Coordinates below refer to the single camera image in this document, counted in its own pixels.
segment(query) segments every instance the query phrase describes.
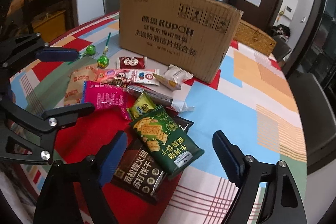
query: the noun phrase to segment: green snack package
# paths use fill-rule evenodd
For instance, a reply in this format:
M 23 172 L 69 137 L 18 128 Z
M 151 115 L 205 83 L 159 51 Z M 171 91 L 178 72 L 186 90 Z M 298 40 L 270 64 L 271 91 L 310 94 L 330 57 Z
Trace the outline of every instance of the green snack package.
M 135 101 L 134 105 L 127 110 L 132 120 L 134 120 L 155 108 L 156 105 L 152 102 L 151 98 L 143 92 Z
M 147 145 L 169 179 L 204 153 L 167 114 L 163 106 L 130 122 L 130 126 Z

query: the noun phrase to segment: chair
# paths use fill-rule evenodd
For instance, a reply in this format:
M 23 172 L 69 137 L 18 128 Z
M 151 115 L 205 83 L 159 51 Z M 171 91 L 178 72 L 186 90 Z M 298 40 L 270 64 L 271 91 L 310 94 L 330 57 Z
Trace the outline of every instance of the chair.
M 288 83 L 299 109 L 307 148 L 307 169 L 311 174 L 336 157 L 335 115 L 313 74 L 293 75 Z
M 104 13 L 105 15 L 119 11 L 120 9 L 120 0 L 103 0 Z
M 279 63 L 287 54 L 291 52 L 291 48 L 285 43 L 285 41 L 278 35 L 272 37 L 277 44 L 275 45 L 272 54 Z

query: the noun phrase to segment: magenta candy bag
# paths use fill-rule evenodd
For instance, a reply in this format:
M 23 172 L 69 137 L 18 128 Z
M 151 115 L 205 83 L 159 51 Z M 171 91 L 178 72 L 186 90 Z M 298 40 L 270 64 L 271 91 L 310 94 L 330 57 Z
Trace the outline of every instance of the magenta candy bag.
M 127 93 L 118 86 L 85 81 L 81 102 L 90 102 L 94 104 L 96 109 L 116 107 L 120 110 L 120 114 L 124 119 L 130 120 L 129 114 L 126 110 Z

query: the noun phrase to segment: red snack package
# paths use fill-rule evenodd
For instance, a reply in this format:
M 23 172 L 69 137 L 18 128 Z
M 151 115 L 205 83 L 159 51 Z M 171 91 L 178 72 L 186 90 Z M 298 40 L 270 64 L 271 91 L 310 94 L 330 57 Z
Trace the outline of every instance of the red snack package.
M 145 69 L 147 57 L 123 56 L 117 60 L 117 69 Z
M 93 81 L 85 81 L 82 103 L 92 103 L 96 109 L 108 109 L 116 107 L 121 116 L 130 120 L 126 110 L 126 92 L 122 88 L 113 85 L 100 84 Z

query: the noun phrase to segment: white label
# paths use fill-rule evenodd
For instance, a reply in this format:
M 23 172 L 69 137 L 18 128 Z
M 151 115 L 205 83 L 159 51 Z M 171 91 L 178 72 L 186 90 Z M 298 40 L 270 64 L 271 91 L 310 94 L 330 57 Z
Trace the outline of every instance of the white label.
M 193 158 L 193 155 L 189 152 L 183 152 L 182 154 L 180 154 L 176 160 L 174 160 L 174 163 L 181 168 L 183 165 L 185 165 L 189 160 L 191 160 Z

